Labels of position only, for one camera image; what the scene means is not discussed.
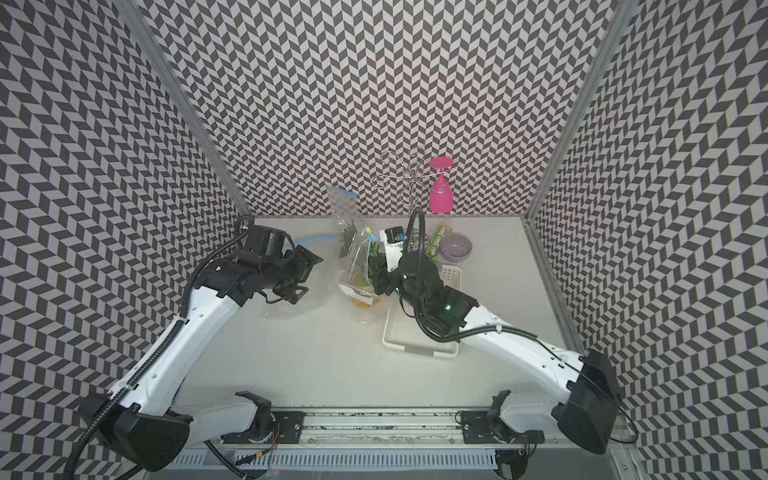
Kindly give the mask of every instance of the clear plastic bag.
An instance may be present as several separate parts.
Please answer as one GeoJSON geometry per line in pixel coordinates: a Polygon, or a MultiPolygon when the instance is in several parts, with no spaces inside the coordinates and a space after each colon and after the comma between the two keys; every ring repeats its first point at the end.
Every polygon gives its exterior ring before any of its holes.
{"type": "Polygon", "coordinates": [[[386,281],[387,274],[384,243],[366,227],[357,233],[346,260],[339,278],[342,292],[368,306],[377,303],[382,293],[380,284],[386,281]]]}
{"type": "Polygon", "coordinates": [[[342,295],[337,289],[337,296],[341,298],[341,302],[334,304],[334,312],[338,313],[343,318],[354,320],[357,323],[362,324],[380,324],[386,321],[386,314],[389,312],[389,303],[397,301],[393,296],[380,296],[376,298],[376,301],[372,305],[362,303],[348,296],[342,295]]]}
{"type": "Polygon", "coordinates": [[[362,224],[362,215],[357,205],[358,195],[339,187],[327,187],[328,201],[331,206],[331,218],[339,234],[339,255],[346,258],[352,251],[357,238],[358,225],[362,224]]]}

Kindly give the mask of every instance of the white table surface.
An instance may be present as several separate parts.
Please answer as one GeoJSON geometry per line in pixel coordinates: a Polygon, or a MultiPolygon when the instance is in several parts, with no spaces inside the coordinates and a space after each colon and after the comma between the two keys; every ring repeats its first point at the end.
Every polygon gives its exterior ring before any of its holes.
{"type": "MultiPolygon", "coordinates": [[[[474,250],[462,268],[462,291],[502,319],[563,345],[563,339],[517,217],[428,218],[467,234],[474,250]]],[[[330,219],[262,219],[299,238],[330,233],[330,219]]],[[[376,218],[371,229],[406,225],[376,218]]],[[[362,324],[359,307],[336,295],[292,319],[263,318],[256,296],[211,340],[195,362],[176,405],[202,405],[250,390],[282,407],[488,406],[500,390],[541,391],[529,378],[479,349],[461,345],[455,359],[394,352],[382,344],[386,318],[362,324]]]]}

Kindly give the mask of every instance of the black cable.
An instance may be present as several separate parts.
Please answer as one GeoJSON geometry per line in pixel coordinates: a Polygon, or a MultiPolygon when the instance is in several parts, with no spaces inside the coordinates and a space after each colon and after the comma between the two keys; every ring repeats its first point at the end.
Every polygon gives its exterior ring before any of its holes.
{"type": "MultiPolygon", "coordinates": [[[[425,230],[425,221],[424,221],[424,212],[420,208],[415,208],[413,212],[411,212],[411,217],[408,220],[408,230],[406,232],[406,242],[403,244],[403,252],[408,251],[408,244],[411,240],[411,235],[413,234],[413,222],[414,219],[418,217],[419,218],[419,263],[418,263],[418,274],[420,275],[422,272],[422,254],[424,250],[424,230],[425,230]]],[[[605,390],[603,390],[597,383],[595,383],[591,378],[586,376],[585,374],[581,373],[581,371],[577,370],[575,367],[570,365],[567,362],[563,362],[563,360],[555,355],[544,343],[541,342],[541,340],[538,339],[538,337],[534,333],[526,332],[523,329],[515,328],[513,326],[504,326],[502,325],[501,328],[498,324],[496,325],[487,325],[487,326],[480,326],[476,327],[474,329],[464,330],[463,332],[455,333],[453,335],[446,335],[446,336],[440,336],[437,333],[434,333],[431,331],[421,320],[421,303],[423,299],[421,298],[421,282],[416,282],[416,291],[414,294],[414,305],[413,305],[413,315],[416,319],[416,324],[419,325],[419,328],[421,329],[424,334],[427,335],[430,339],[439,342],[439,343],[447,343],[447,342],[454,342],[460,339],[467,338],[468,336],[474,336],[479,335],[480,333],[490,333],[490,332],[499,332],[499,333],[511,333],[512,335],[522,336],[524,338],[527,338],[529,340],[532,340],[539,345],[543,349],[547,351],[547,353],[554,358],[556,358],[560,363],[564,363],[566,366],[568,366],[570,369],[575,371],[580,377],[583,377],[589,383],[592,384],[600,393],[602,393],[606,398],[610,399],[610,401],[616,406],[617,410],[620,414],[622,414],[628,421],[627,426],[631,426],[631,430],[633,430],[634,433],[634,439],[632,440],[616,440],[611,437],[609,437],[611,440],[619,443],[625,443],[625,444],[634,444],[637,442],[637,439],[640,437],[637,426],[634,424],[634,420],[632,417],[627,414],[626,410],[624,410],[624,407],[621,406],[619,402],[614,399],[612,395],[608,395],[605,390]]]]}
{"type": "MultiPolygon", "coordinates": [[[[245,465],[246,463],[251,463],[253,460],[258,460],[259,458],[268,455],[270,452],[274,451],[274,449],[277,448],[277,441],[280,439],[280,424],[277,424],[277,430],[272,430],[272,445],[266,450],[262,450],[260,452],[256,452],[252,455],[245,456],[241,458],[240,460],[235,462],[235,466],[238,467],[240,465],[245,465]]],[[[269,457],[266,459],[266,467],[269,468],[269,457]]]]}
{"type": "MultiPolygon", "coordinates": [[[[72,444],[72,450],[69,456],[67,457],[67,462],[64,465],[64,471],[63,471],[64,480],[74,479],[74,471],[78,467],[78,461],[80,460],[80,455],[82,455],[83,451],[85,450],[85,447],[93,438],[93,435],[96,433],[99,427],[101,427],[101,424],[104,423],[104,420],[114,411],[114,409],[118,407],[118,405],[120,404],[120,401],[136,385],[136,383],[141,378],[141,376],[149,369],[149,367],[151,367],[154,364],[157,358],[165,351],[165,349],[168,347],[168,345],[170,345],[170,343],[174,340],[174,338],[176,338],[176,335],[178,335],[179,330],[181,330],[181,327],[184,326],[185,320],[187,318],[187,314],[189,313],[189,299],[192,292],[192,286],[195,280],[197,280],[197,276],[200,275],[200,272],[211,260],[221,255],[222,252],[224,252],[227,248],[237,243],[241,238],[245,237],[247,234],[248,234],[248,230],[240,232],[234,239],[225,243],[222,247],[217,248],[211,255],[206,257],[200,263],[200,265],[197,266],[194,272],[192,272],[192,275],[189,277],[189,280],[187,281],[187,285],[184,287],[184,295],[181,297],[181,311],[179,315],[184,320],[178,320],[173,324],[170,332],[168,332],[168,335],[165,337],[165,339],[163,339],[161,344],[154,350],[154,352],[152,352],[152,354],[147,358],[147,360],[144,361],[136,369],[136,372],[128,379],[126,383],[126,387],[118,390],[118,392],[115,393],[114,396],[112,396],[112,398],[107,402],[107,404],[104,407],[102,407],[101,410],[99,410],[96,416],[94,416],[94,419],[91,422],[91,424],[85,429],[85,431],[80,435],[80,437],[78,437],[78,439],[72,444]]],[[[134,472],[134,474],[132,475],[135,475],[140,470],[141,470],[141,467],[139,467],[139,470],[134,472]]]]}
{"type": "Polygon", "coordinates": [[[203,268],[205,268],[205,266],[208,263],[210,263],[211,260],[221,255],[225,250],[232,247],[235,243],[238,243],[240,239],[245,237],[247,234],[248,234],[248,230],[244,230],[240,232],[232,240],[226,242],[224,245],[214,250],[210,255],[205,257],[201,262],[197,264],[197,267],[189,276],[187,285],[184,287],[184,294],[181,296],[181,309],[179,310],[179,316],[181,318],[183,318],[184,320],[187,319],[187,315],[189,314],[189,309],[190,309],[190,297],[192,296],[192,289],[194,287],[194,282],[195,280],[197,280],[197,276],[200,275],[200,272],[203,271],[203,268]]]}
{"type": "Polygon", "coordinates": [[[205,446],[212,451],[212,453],[216,456],[216,458],[219,459],[219,462],[221,462],[222,465],[227,467],[227,470],[234,473],[235,475],[242,478],[243,480],[256,480],[257,478],[261,477],[267,472],[267,470],[259,470],[259,472],[256,473],[255,475],[247,474],[246,472],[243,472],[235,465],[232,465],[232,462],[230,462],[227,459],[227,457],[222,455],[221,452],[219,452],[219,450],[216,447],[214,447],[214,444],[211,443],[210,440],[206,440],[204,443],[205,443],[205,446]]]}
{"type": "Polygon", "coordinates": [[[264,297],[264,299],[266,300],[266,304],[267,305],[272,305],[273,303],[281,302],[283,300],[288,300],[292,295],[296,295],[296,292],[304,292],[304,291],[309,290],[309,288],[307,288],[305,286],[300,286],[298,283],[294,283],[293,285],[290,285],[290,286],[293,287],[293,292],[292,293],[289,293],[288,295],[281,296],[280,298],[277,298],[277,299],[274,299],[274,300],[270,300],[270,298],[267,296],[267,294],[262,292],[261,290],[259,290],[257,293],[264,297]]]}
{"type": "Polygon", "coordinates": [[[130,477],[136,475],[138,472],[141,472],[144,470],[141,465],[134,465],[133,468],[125,472],[123,475],[120,475],[115,480],[128,480],[130,477]]]}
{"type": "Polygon", "coordinates": [[[152,366],[160,354],[168,347],[170,342],[173,341],[183,325],[184,322],[180,320],[173,324],[165,339],[163,339],[155,351],[149,355],[147,360],[136,369],[136,372],[131,375],[126,383],[126,386],[118,390],[118,392],[109,400],[109,402],[107,402],[107,405],[99,410],[99,412],[94,417],[93,422],[85,429],[77,441],[75,441],[75,443],[72,445],[72,451],[67,457],[67,463],[64,465],[64,478],[66,480],[74,478],[74,471],[78,467],[78,460],[80,459],[80,455],[82,455],[86,445],[88,445],[93,435],[96,433],[99,427],[101,427],[101,424],[104,423],[104,420],[114,411],[114,409],[118,407],[120,401],[128,394],[128,392],[131,391],[141,376],[147,371],[147,369],[149,369],[150,366],[152,366]]]}
{"type": "MultiPolygon", "coordinates": [[[[240,233],[243,231],[243,229],[245,227],[246,221],[252,220],[252,219],[253,219],[253,215],[251,215],[251,214],[243,214],[243,215],[238,216],[235,219],[233,235],[235,237],[240,235],[240,233]]],[[[240,248],[244,247],[244,245],[239,240],[237,241],[237,246],[239,246],[240,248]]]]}
{"type": "Polygon", "coordinates": [[[400,308],[402,308],[402,312],[410,318],[416,318],[415,315],[411,315],[410,313],[406,312],[406,306],[402,303],[402,295],[398,296],[400,297],[400,308]]]}

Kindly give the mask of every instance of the metal bracket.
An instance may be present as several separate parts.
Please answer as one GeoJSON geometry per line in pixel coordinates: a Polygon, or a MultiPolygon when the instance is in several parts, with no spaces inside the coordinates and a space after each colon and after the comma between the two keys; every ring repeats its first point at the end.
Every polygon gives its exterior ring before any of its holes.
{"type": "Polygon", "coordinates": [[[611,449],[620,480],[649,480],[645,464],[637,448],[621,445],[611,449]]]}
{"type": "MultiPolygon", "coordinates": [[[[304,412],[272,412],[275,418],[273,429],[280,427],[280,435],[277,439],[278,444],[282,445],[295,445],[299,443],[301,439],[301,431],[304,428],[304,412]]],[[[223,443],[235,444],[235,445],[269,445],[272,443],[272,439],[264,440],[255,439],[253,435],[248,432],[227,433],[221,436],[223,443]]]]}
{"type": "MultiPolygon", "coordinates": [[[[507,445],[504,442],[500,442],[496,439],[491,432],[491,426],[488,423],[488,411],[487,410],[475,410],[471,412],[461,411],[459,412],[459,418],[462,424],[462,435],[464,436],[464,443],[467,445],[477,445],[481,443],[498,443],[500,445],[507,445]]],[[[515,433],[510,444],[525,444],[525,436],[528,435],[528,443],[544,443],[544,433],[541,430],[530,430],[524,433],[515,433]]]]}

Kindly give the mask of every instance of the plastic bag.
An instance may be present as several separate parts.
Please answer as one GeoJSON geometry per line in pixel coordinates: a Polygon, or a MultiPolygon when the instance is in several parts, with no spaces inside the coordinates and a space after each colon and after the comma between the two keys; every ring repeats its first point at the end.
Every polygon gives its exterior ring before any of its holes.
{"type": "Polygon", "coordinates": [[[338,313],[343,318],[352,319],[363,325],[385,322],[389,312],[389,303],[397,301],[396,296],[385,295],[379,297],[378,301],[375,301],[373,305],[368,305],[367,303],[361,303],[358,300],[342,295],[339,290],[336,290],[336,292],[342,301],[334,303],[334,313],[338,313]]]}
{"type": "Polygon", "coordinates": [[[357,206],[358,195],[339,187],[327,187],[326,191],[334,228],[339,234],[340,246],[337,258],[346,258],[357,239],[358,225],[362,224],[362,215],[357,206]]]}
{"type": "Polygon", "coordinates": [[[339,287],[360,306],[378,303],[387,278],[384,243],[366,227],[356,235],[339,287]]]}
{"type": "MultiPolygon", "coordinates": [[[[285,301],[267,305],[263,311],[264,318],[289,319],[319,309],[328,303],[331,294],[336,290],[329,279],[333,278],[339,268],[336,258],[339,253],[339,237],[334,233],[324,233],[302,237],[293,242],[303,245],[323,261],[312,268],[312,273],[303,284],[310,290],[296,305],[285,301]]],[[[286,241],[283,251],[289,248],[290,245],[286,241]]]]}

